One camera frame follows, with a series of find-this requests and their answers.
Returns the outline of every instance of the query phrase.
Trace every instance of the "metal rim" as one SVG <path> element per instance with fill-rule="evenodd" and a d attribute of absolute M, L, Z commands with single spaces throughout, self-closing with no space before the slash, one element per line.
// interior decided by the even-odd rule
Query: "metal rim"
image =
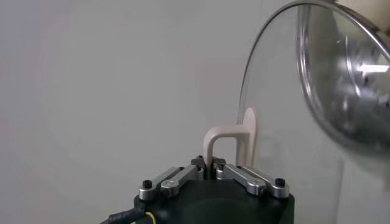
<path fill-rule="evenodd" d="M 252 49 L 251 49 L 250 54 L 249 54 L 249 59 L 247 61 L 246 67 L 245 67 L 243 82 L 241 84 L 241 91 L 240 91 L 240 97 L 239 97 L 239 111 L 238 111 L 238 119 L 237 119 L 239 124 L 242 123 L 243 111 L 245 110 L 245 108 L 243 108 L 243 103 L 244 103 L 244 100 L 246 98 L 245 87 L 247 84 L 247 72 L 248 72 L 249 65 L 252 61 L 252 56 L 253 56 L 254 51 L 257 47 L 259 39 L 261 38 L 263 32 L 266 30 L 268 25 L 274 20 L 274 18 L 276 16 L 278 16 L 279 14 L 284 12 L 285 10 L 288 10 L 292 7 L 299 6 L 299 5 L 317 5 L 317 6 L 324 7 L 326 9 L 330 9 L 330 10 L 332 10 L 332 12 L 339 13 L 341 16 L 345 17 L 347 20 L 349 20 L 354 25 L 356 25 L 361 30 L 363 30 L 363 32 L 366 33 L 370 37 L 370 39 L 372 41 L 374 41 L 374 43 L 378 46 L 378 48 L 381 50 L 381 53 L 383 54 L 383 56 L 388 61 L 390 61 L 389 47 L 386 45 L 386 43 L 378 35 L 378 33 L 381 32 L 381 30 L 379 28 L 377 28 L 375 25 L 373 25 L 368 19 L 361 16 L 357 12 L 354 12 L 353 10 L 350 10 L 349 8 L 344 7 L 343 5 L 337 5 L 334 3 L 329 3 L 329 2 L 321 1 L 321 0 L 298 0 L 298 1 L 291 2 L 291 3 L 283 6 L 282 8 L 278 9 L 275 13 L 273 13 L 270 16 L 270 18 L 265 22 L 265 24 L 261 28 L 260 32 L 258 33 L 258 35 L 255 39 L 255 42 L 252 46 Z M 298 31 L 299 31 L 298 35 L 304 34 L 304 33 L 302 33 L 302 30 L 298 30 Z M 308 105 L 308 107 L 311 111 L 311 114 L 314 117 L 314 120 L 316 120 L 316 122 L 319 124 L 320 128 L 323 129 L 323 131 L 325 131 L 332 138 L 336 139 L 336 141 L 338 141 L 340 144 L 349 145 L 347 143 L 347 141 L 345 141 L 345 139 L 342 136 L 338 136 L 338 135 L 332 133 L 332 131 L 330 131 L 329 127 L 326 127 L 326 124 L 324 124 L 323 118 L 317 114 L 316 109 L 312 104 L 313 100 L 314 100 L 313 96 L 310 94 L 310 88 L 308 89 L 308 87 L 307 87 L 308 80 L 306 80 L 306 78 L 303 74 L 305 65 L 304 65 L 304 62 L 302 62 L 302 60 L 301 60 L 301 59 L 304 59 L 304 57 L 302 57 L 301 54 L 302 54 L 302 52 L 298 52 L 298 54 L 297 54 L 298 55 L 297 64 L 298 64 L 298 70 L 299 70 L 299 79 L 300 79 L 302 88 L 305 88 L 305 90 L 303 91 L 303 95 L 304 95 L 306 104 Z"/>

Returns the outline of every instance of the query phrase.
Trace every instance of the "beige plastic part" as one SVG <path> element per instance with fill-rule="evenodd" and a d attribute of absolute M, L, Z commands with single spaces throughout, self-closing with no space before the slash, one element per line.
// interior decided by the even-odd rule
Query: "beige plastic part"
<path fill-rule="evenodd" d="M 207 166 L 213 160 L 214 142 L 219 138 L 235 138 L 237 140 L 236 165 L 252 167 L 255 153 L 257 123 L 253 108 L 245 111 L 243 124 L 218 126 L 210 129 L 203 140 L 204 161 Z"/>

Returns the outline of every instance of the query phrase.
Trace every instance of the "curved glass edge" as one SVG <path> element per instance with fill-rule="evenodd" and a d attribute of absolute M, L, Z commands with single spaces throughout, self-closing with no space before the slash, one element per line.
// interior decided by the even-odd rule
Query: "curved glass edge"
<path fill-rule="evenodd" d="M 359 13 L 343 6 L 343 5 L 338 5 L 335 3 L 330 3 L 326 1 L 321 1 L 321 0 L 298 0 L 291 2 L 282 8 L 278 9 L 274 14 L 270 16 L 270 18 L 265 22 L 264 26 L 261 28 L 260 32 L 258 33 L 255 42 L 252 46 L 251 52 L 249 54 L 249 59 L 247 61 L 245 71 L 244 71 L 244 77 L 243 77 L 243 82 L 241 84 L 241 91 L 240 91 L 240 97 L 239 97 L 239 110 L 238 110 L 238 118 L 237 118 L 237 124 L 242 124 L 243 122 L 243 114 L 245 111 L 244 108 L 244 102 L 246 98 L 246 92 L 245 89 L 247 87 L 247 72 L 249 65 L 251 63 L 252 56 L 254 54 L 254 51 L 256 49 L 257 43 L 259 39 L 261 38 L 263 32 L 267 28 L 267 26 L 272 22 L 272 20 L 284 12 L 285 10 L 288 10 L 292 7 L 300 6 L 300 5 L 317 5 L 324 7 L 326 9 L 330 9 L 333 12 L 337 12 L 346 19 L 348 19 L 350 22 L 352 22 L 354 25 L 359 27 L 361 30 L 363 30 L 370 38 L 371 40 L 374 41 L 374 43 L 378 46 L 379 50 L 381 50 L 382 55 L 387 59 L 387 61 L 390 61 L 390 45 L 386 40 L 383 39 L 384 35 L 383 32 L 375 26 L 372 22 L 370 22 L 368 19 L 360 15 Z M 304 38 L 303 36 L 306 33 L 305 29 L 305 21 L 307 21 L 307 10 L 305 10 L 304 7 L 299 9 L 298 13 L 298 37 L 297 37 L 297 67 L 299 70 L 299 79 L 302 85 L 302 88 L 305 88 L 303 91 L 303 95 L 306 100 L 306 104 L 311 111 L 311 114 L 313 115 L 314 120 L 316 123 L 320 126 L 320 128 L 326 132 L 330 137 L 336 140 L 337 143 L 343 145 L 343 146 L 351 146 L 349 142 L 345 140 L 343 136 L 338 135 L 336 131 L 331 131 L 331 127 L 326 126 L 326 122 L 323 121 L 323 117 L 318 116 L 318 113 L 316 109 L 313 107 L 313 95 L 310 94 L 310 87 L 309 87 L 309 82 L 307 80 L 307 75 L 304 74 L 304 72 L 307 70 L 306 63 L 305 63 L 305 56 L 304 53 L 305 51 L 303 50 L 303 45 L 304 45 Z"/>

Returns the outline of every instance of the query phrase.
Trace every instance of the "black screw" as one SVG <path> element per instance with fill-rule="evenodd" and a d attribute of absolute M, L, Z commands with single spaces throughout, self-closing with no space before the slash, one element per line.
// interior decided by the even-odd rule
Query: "black screw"
<path fill-rule="evenodd" d="M 277 187 L 284 187 L 284 186 L 286 186 L 286 181 L 283 178 L 276 178 L 275 179 L 275 185 Z"/>
<path fill-rule="evenodd" d="M 142 181 L 142 187 L 144 189 L 152 188 L 152 181 L 151 180 L 144 180 L 144 181 Z"/>
<path fill-rule="evenodd" d="M 223 169 L 224 169 L 224 165 L 223 165 L 223 164 L 218 164 L 218 165 L 217 165 L 217 168 L 218 168 L 219 170 L 223 170 Z"/>

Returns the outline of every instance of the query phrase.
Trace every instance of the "screw head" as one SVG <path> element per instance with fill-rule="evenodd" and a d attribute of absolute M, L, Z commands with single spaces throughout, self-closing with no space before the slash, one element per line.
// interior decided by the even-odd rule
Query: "screw head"
<path fill-rule="evenodd" d="M 277 187 L 285 187 L 286 186 L 286 181 L 283 178 L 276 178 L 275 179 L 275 185 Z"/>
<path fill-rule="evenodd" d="M 142 181 L 142 187 L 145 189 L 150 189 L 152 188 L 152 181 L 151 180 L 144 180 Z"/>

